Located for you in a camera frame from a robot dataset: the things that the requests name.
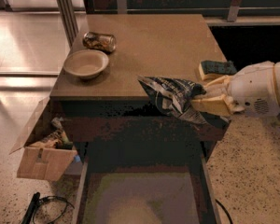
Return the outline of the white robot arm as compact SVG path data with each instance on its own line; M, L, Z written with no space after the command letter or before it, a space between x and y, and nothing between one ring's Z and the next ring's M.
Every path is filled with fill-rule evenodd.
M224 117L239 113L251 117L280 114L280 62L246 66L235 75L212 80L203 88L206 94L191 101L198 111Z

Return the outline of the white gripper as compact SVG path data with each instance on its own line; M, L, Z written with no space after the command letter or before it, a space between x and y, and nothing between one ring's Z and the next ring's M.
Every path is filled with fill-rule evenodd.
M245 112L251 117L277 116L280 113L278 82L280 63L263 62L246 66L234 76L218 77L204 85L227 85L228 94L193 99L195 110L228 117Z

